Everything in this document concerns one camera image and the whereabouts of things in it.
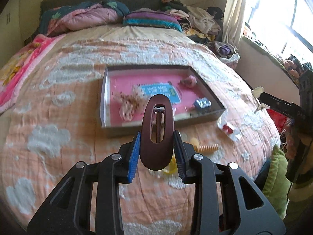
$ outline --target silver screw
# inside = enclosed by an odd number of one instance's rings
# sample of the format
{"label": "silver screw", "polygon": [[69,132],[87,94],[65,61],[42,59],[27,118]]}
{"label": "silver screw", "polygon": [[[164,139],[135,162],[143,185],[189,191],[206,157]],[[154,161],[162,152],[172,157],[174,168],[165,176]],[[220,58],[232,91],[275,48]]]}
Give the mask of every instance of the silver screw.
{"label": "silver screw", "polygon": [[113,160],[118,160],[118,159],[121,158],[121,155],[120,155],[120,154],[113,154],[113,155],[111,155],[111,158],[112,158]]}
{"label": "silver screw", "polygon": [[76,168],[78,168],[78,169],[81,169],[81,168],[83,168],[85,166],[85,163],[84,162],[78,162],[78,163],[76,163]]}
{"label": "silver screw", "polygon": [[202,159],[203,159],[203,156],[200,155],[200,154],[194,154],[193,157],[194,157],[196,160],[202,160]]}
{"label": "silver screw", "polygon": [[239,165],[237,163],[230,163],[229,167],[232,169],[238,169]]}

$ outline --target small blue box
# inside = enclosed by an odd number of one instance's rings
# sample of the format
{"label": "small blue box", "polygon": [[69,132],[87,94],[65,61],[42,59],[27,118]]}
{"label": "small blue box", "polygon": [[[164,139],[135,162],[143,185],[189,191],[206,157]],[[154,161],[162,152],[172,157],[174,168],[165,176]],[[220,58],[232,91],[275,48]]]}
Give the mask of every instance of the small blue box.
{"label": "small blue box", "polygon": [[193,105],[196,107],[196,110],[199,112],[207,112],[210,110],[212,103],[207,98],[202,98],[196,100]]}

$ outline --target box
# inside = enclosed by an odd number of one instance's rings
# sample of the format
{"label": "box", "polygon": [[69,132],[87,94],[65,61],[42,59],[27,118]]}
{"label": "box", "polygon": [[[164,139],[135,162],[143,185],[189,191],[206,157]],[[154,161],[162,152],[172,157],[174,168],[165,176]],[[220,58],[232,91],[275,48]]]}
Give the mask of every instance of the box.
{"label": "box", "polygon": [[[194,76],[197,85],[187,88],[180,80]],[[204,80],[193,68],[185,65],[123,65],[106,68],[101,88],[100,119],[101,126],[108,137],[134,135],[141,130],[142,112],[135,112],[132,121],[123,121],[119,116],[121,106],[113,100],[113,93],[131,94],[133,85],[140,88],[147,96],[162,93],[170,98],[174,126],[185,126],[217,120],[225,108]],[[211,102],[209,110],[199,112],[194,102],[207,98]]]}

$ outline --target striped pillow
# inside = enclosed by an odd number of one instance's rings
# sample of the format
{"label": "striped pillow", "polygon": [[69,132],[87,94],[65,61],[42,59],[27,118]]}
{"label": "striped pillow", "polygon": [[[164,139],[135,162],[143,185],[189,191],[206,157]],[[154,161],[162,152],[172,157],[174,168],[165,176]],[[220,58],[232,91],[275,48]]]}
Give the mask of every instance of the striped pillow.
{"label": "striped pillow", "polygon": [[176,18],[164,12],[153,10],[133,11],[124,17],[123,24],[131,26],[164,27],[175,29],[181,33],[183,32]]}

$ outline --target pillow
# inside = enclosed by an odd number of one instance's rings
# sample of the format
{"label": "pillow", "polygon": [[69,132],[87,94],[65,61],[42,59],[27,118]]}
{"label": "pillow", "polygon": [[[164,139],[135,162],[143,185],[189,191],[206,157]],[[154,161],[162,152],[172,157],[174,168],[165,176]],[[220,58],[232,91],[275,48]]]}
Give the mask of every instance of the pillow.
{"label": "pillow", "polygon": [[134,11],[124,17],[123,24],[131,26],[164,27],[175,29],[181,33],[183,32],[176,18],[167,13],[153,10]]}
{"label": "pillow", "polygon": [[287,207],[287,194],[290,187],[290,181],[285,176],[287,164],[284,152],[275,145],[271,156],[269,174],[262,192],[281,219],[284,218]]}

